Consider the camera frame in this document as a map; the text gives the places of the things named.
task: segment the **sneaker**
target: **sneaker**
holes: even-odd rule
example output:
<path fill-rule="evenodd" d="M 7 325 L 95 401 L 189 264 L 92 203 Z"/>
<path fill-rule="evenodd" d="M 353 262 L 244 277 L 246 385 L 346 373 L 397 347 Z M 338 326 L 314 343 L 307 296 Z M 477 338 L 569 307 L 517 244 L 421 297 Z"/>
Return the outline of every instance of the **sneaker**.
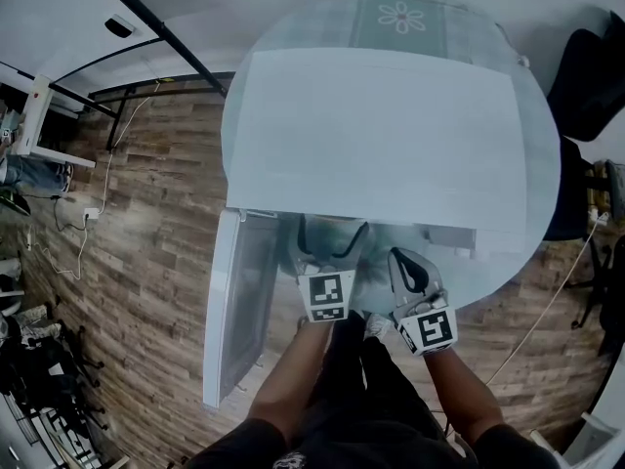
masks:
<path fill-rule="evenodd" d="M 371 314 L 367 319 L 367 325 L 364 328 L 364 338 L 377 337 L 382 340 L 389 331 L 391 321 L 382 315 Z"/>

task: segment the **table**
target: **table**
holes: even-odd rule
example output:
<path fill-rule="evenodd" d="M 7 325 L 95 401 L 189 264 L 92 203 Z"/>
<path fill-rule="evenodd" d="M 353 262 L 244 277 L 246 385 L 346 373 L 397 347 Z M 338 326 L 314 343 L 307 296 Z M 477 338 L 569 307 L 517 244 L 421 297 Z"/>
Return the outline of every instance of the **table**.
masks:
<path fill-rule="evenodd" d="M 424 226 L 372 224 L 358 266 L 353 307 L 383 314 L 394 308 L 387 265 L 392 246 L 417 251 L 434 262 L 455 308 L 478 301 L 512 278 L 538 247 L 554 213 L 560 145 L 545 96 L 504 30 L 481 11 L 444 0 L 322 0 L 286 16 L 258 40 L 230 85 L 222 121 L 226 174 L 252 54 L 306 47 L 396 50 L 491 68 L 511 76 L 519 105 L 527 180 L 523 252 L 472 259 L 457 255 L 453 247 L 430 243 Z M 357 225 L 319 219 L 313 227 L 321 243 L 340 250 L 337 245 L 345 245 Z M 293 275 L 286 252 L 280 256 L 282 270 Z"/>

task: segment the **white cable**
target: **white cable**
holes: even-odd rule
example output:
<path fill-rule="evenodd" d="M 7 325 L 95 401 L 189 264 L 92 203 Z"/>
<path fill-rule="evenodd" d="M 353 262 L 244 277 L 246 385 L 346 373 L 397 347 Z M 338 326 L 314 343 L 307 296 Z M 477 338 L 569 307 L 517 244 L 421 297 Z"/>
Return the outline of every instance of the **white cable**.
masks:
<path fill-rule="evenodd" d="M 570 276 L 573 274 L 573 270 L 577 266 L 577 263 L 579 262 L 579 259 L 581 258 L 582 254 L 584 253 L 584 250 L 586 250 L 586 245 L 588 245 L 588 242 L 593 237 L 593 234 L 595 233 L 595 230 L 597 229 L 597 225 L 599 224 L 599 222 L 602 219 L 604 219 L 604 220 L 607 219 L 607 214 L 606 213 L 604 213 L 599 218 L 599 220 L 597 222 L 595 222 L 595 226 L 593 226 L 593 229 L 590 231 L 590 234 L 589 234 L 588 238 L 584 242 L 584 246 L 582 246 L 582 249 L 579 251 L 579 254 L 577 254 L 577 258 L 575 259 L 575 262 L 573 263 L 573 266 L 571 267 L 570 271 L 568 272 L 568 275 L 566 275 L 566 278 L 561 283 L 560 288 L 558 288 L 558 290 L 556 291 L 556 293 L 552 297 L 551 301 L 549 301 L 549 304 L 547 304 L 547 307 L 545 308 L 545 310 L 540 314 L 540 316 L 538 317 L 538 320 L 536 320 L 536 323 L 525 334 L 525 336 L 523 337 L 523 340 L 521 340 L 521 343 L 515 348 L 515 350 L 510 354 L 510 356 L 502 363 L 502 365 L 499 368 L 497 368 L 497 371 L 493 374 L 492 377 L 490 377 L 490 380 L 488 380 L 488 382 L 486 382 L 487 386 L 490 385 L 490 383 L 495 379 L 495 377 L 497 375 L 499 375 L 499 372 L 504 369 L 504 366 L 506 366 L 510 362 L 510 360 L 515 357 L 515 354 L 521 348 L 521 346 L 525 343 L 525 341 L 529 338 L 529 336 L 531 335 L 531 332 L 533 332 L 536 329 L 536 326 L 538 326 L 538 323 L 540 323 L 540 321 L 543 319 L 543 317 L 547 314 L 547 312 L 549 311 L 549 308 L 552 307 L 552 305 L 554 304 L 554 302 L 556 301 L 556 299 L 560 295 L 560 292 L 562 292 L 562 290 L 564 288 L 564 285 L 566 284 L 566 282 L 568 281 Z"/>
<path fill-rule="evenodd" d="M 156 88 L 154 89 L 154 92 L 156 92 L 159 87 L 160 87 L 160 82 L 156 84 Z M 124 137 L 124 134 L 126 133 L 126 130 L 128 130 L 128 127 L 130 126 L 130 122 L 133 121 L 133 118 L 135 117 L 135 114 L 137 114 L 137 111 L 139 111 L 139 108 L 141 106 L 143 106 L 145 103 L 147 103 L 147 101 L 149 101 L 149 100 L 150 100 L 150 98 L 145 98 L 137 107 L 135 107 L 135 110 L 133 111 L 133 114 L 130 115 L 130 119 L 126 123 L 126 126 L 124 127 L 124 130 L 121 131 L 121 134 L 119 135 L 119 138 L 117 138 L 117 142 L 113 145 L 113 147 L 110 150 L 110 156 L 108 157 L 108 165 L 106 166 L 106 176 L 104 177 L 104 192 L 103 192 L 103 196 L 102 196 L 102 208 L 98 212 L 99 216 L 104 214 L 104 208 L 106 207 L 106 190 L 108 189 L 108 170 L 110 169 L 110 162 L 113 159 L 113 150 L 115 148 L 117 148 L 117 145 L 119 144 L 121 139 Z"/>
<path fill-rule="evenodd" d="M 70 273 L 76 280 L 80 280 L 80 277 L 81 277 L 80 258 L 82 257 L 82 251 L 85 248 L 85 243 L 87 242 L 87 219 L 86 219 L 86 216 L 83 218 L 83 227 L 85 228 L 85 237 L 83 238 L 82 244 L 80 245 L 80 252 L 78 252 L 78 275 L 76 275 L 73 270 L 58 270 L 56 268 L 55 263 L 52 261 L 52 254 L 50 253 L 50 248 L 48 248 L 48 247 L 43 248 L 41 246 L 41 244 L 37 241 L 37 231 L 35 231 L 35 234 L 33 235 L 33 238 L 34 238 L 33 245 L 34 246 L 38 246 L 39 250 L 41 251 L 41 253 L 43 255 L 46 255 L 46 252 L 48 252 L 48 260 L 50 261 L 50 265 L 52 266 L 52 269 L 55 270 L 55 273 L 57 275 L 62 275 L 64 273 Z M 28 235 L 30 235 L 31 230 L 32 230 L 32 224 L 28 228 Z"/>

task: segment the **person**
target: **person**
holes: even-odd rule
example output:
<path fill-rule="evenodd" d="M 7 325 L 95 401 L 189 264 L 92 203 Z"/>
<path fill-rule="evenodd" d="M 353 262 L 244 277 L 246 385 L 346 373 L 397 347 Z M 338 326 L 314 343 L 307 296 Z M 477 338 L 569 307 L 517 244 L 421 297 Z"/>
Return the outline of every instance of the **person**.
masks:
<path fill-rule="evenodd" d="M 10 145 L 9 137 L 0 144 L 0 186 L 16 189 L 26 184 L 50 192 L 69 190 L 73 165 L 9 154 Z"/>
<path fill-rule="evenodd" d="M 456 451 L 380 342 L 389 323 L 350 312 L 334 324 L 325 356 L 332 323 L 304 323 L 247 419 L 187 469 L 558 468 L 504 422 L 490 390 L 447 349 L 425 362 L 447 418 L 471 447 L 464 457 Z"/>
<path fill-rule="evenodd" d="M 39 321 L 51 320 L 52 317 L 52 305 L 49 302 L 9 317 L 0 312 L 0 348 L 8 339 L 20 339 L 24 347 L 32 349 L 35 340 L 60 338 L 63 333 L 62 321 L 47 326 L 37 325 Z"/>

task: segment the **black metal frame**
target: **black metal frame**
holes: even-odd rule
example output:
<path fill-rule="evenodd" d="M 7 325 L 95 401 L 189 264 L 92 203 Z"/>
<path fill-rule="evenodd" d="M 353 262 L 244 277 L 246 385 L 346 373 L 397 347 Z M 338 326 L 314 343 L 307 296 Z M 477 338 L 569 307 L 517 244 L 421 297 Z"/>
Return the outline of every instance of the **black metal frame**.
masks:
<path fill-rule="evenodd" d="M 234 78 L 234 71 L 217 72 L 217 73 L 213 73 L 213 76 L 215 76 L 215 78 L 217 78 L 218 80 L 232 80 Z M 88 97 L 89 99 L 94 100 L 96 96 L 117 93 L 120 90 L 124 90 L 128 87 L 139 88 L 139 87 L 149 87 L 150 85 L 154 86 L 157 83 L 190 82 L 190 81 L 203 81 L 203 80 L 204 78 L 197 73 L 196 74 L 183 74 L 180 76 L 168 76 L 166 78 L 153 78 L 150 80 L 143 80 L 140 82 L 124 83 L 122 85 L 117 85 L 115 87 L 107 87 L 102 90 L 91 92 Z"/>
<path fill-rule="evenodd" d="M 189 65 L 195 69 L 210 85 L 212 85 L 217 92 L 226 97 L 228 90 L 220 81 L 211 73 L 208 68 L 193 55 L 187 46 L 180 41 L 180 39 L 171 32 L 171 30 L 161 21 L 158 16 L 153 13 L 141 0 L 120 0 L 128 9 L 137 15 L 154 33 L 156 36 L 166 41 L 172 49 L 174 49 L 180 56 L 189 63 Z"/>
<path fill-rule="evenodd" d="M 140 44 L 135 44 L 131 47 L 127 47 L 126 49 L 122 49 L 112 54 L 108 54 L 107 56 L 99 58 L 95 61 L 91 61 L 90 63 L 84 64 L 76 68 L 74 71 L 71 71 L 70 73 L 50 83 L 50 88 L 52 90 L 60 94 L 63 94 L 64 96 L 67 96 L 70 99 L 77 101 L 78 103 L 81 103 L 87 107 L 90 107 L 91 109 L 99 111 L 113 118 L 113 126 L 111 127 L 110 133 L 108 134 L 108 141 L 106 143 L 106 150 L 108 151 L 113 150 L 112 141 L 115 136 L 115 131 L 117 130 L 117 126 L 119 125 L 119 120 L 121 118 L 122 112 L 124 110 L 124 107 L 126 106 L 126 101 L 128 99 L 148 98 L 152 96 L 167 96 L 167 95 L 173 96 L 177 94 L 198 94 L 198 93 L 217 93 L 221 95 L 223 98 L 225 98 L 226 95 L 228 94 L 228 89 L 224 87 L 224 85 L 219 81 L 219 78 L 220 77 L 222 78 L 232 77 L 232 73 L 228 73 L 227 75 L 223 75 L 219 73 L 218 74 L 211 73 L 208 70 L 208 68 L 187 48 L 187 46 L 183 42 L 181 42 L 180 39 L 174 33 L 172 33 L 169 30 L 169 28 L 165 25 L 165 23 L 161 21 L 148 7 L 146 7 L 146 5 L 144 5 L 144 3 L 141 0 L 120 0 L 120 1 L 126 7 L 128 7 L 128 9 L 130 9 L 133 13 L 135 13 L 137 17 L 140 20 L 142 20 L 154 33 L 156 33 L 156 36 L 158 38 L 147 40 L 146 42 L 143 42 Z M 178 90 L 168 90 L 168 91 L 162 91 L 162 92 L 151 92 L 151 93 L 145 93 L 145 94 L 135 94 L 134 90 L 138 86 L 158 83 L 159 79 L 155 78 L 153 80 L 149 80 L 148 82 L 138 82 L 136 84 L 122 85 L 118 87 L 113 87 L 111 89 L 102 90 L 99 93 L 119 91 L 125 88 L 126 94 L 124 96 L 118 96 L 115 98 L 111 98 L 111 99 L 96 103 L 94 101 L 94 97 L 96 94 L 99 94 L 99 93 L 90 94 L 89 98 L 85 98 L 58 84 L 58 82 L 60 82 L 61 80 L 93 64 L 97 64 L 101 61 L 105 61 L 119 54 L 123 54 L 124 52 L 128 52 L 128 51 L 143 47 L 145 45 L 150 45 L 150 44 L 162 42 L 162 41 L 167 42 L 167 44 L 170 47 L 172 47 L 172 49 L 174 49 L 188 64 L 190 64 L 193 67 L 193 69 L 197 71 L 198 75 L 197 76 L 192 75 L 193 77 L 192 79 L 206 80 L 212 87 L 211 88 L 199 88 L 199 89 L 178 89 Z M 34 80 L 35 78 L 33 75 L 25 71 L 21 71 L 20 69 L 14 66 L 11 66 L 10 64 L 6 64 L 2 62 L 0 62 L 0 64 L 10 67 L 11 69 L 14 69 L 18 74 L 25 76 L 26 78 L 30 80 Z M 121 101 L 117 111 L 113 111 L 112 109 L 108 107 L 102 106 L 102 103 L 112 103 L 112 102 L 117 102 L 117 101 Z"/>
<path fill-rule="evenodd" d="M 85 68 L 87 68 L 89 66 L 93 66 L 94 64 L 101 63 L 102 61 L 106 61 L 107 59 L 114 58 L 115 56 L 119 56 L 119 55 L 124 54 L 126 52 L 134 51 L 135 49 L 140 49 L 141 47 L 145 47 L 146 45 L 151 45 L 153 43 L 158 43 L 158 42 L 162 42 L 162 41 L 163 41 L 162 38 L 153 38 L 151 40 L 147 40 L 147 42 L 136 43 L 135 45 L 131 45 L 130 47 L 126 47 L 125 49 L 118 50 L 116 52 L 108 54 L 107 56 L 103 56 L 102 58 L 96 59 L 95 61 L 91 61 L 90 63 L 86 63 L 86 64 L 76 68 L 74 71 L 70 71 L 68 74 L 63 75 L 61 78 L 55 80 L 52 83 L 53 84 L 57 84 L 61 80 L 65 80 L 68 76 L 71 76 L 72 74 L 77 73 L 78 71 L 82 71 L 83 69 L 85 69 Z"/>

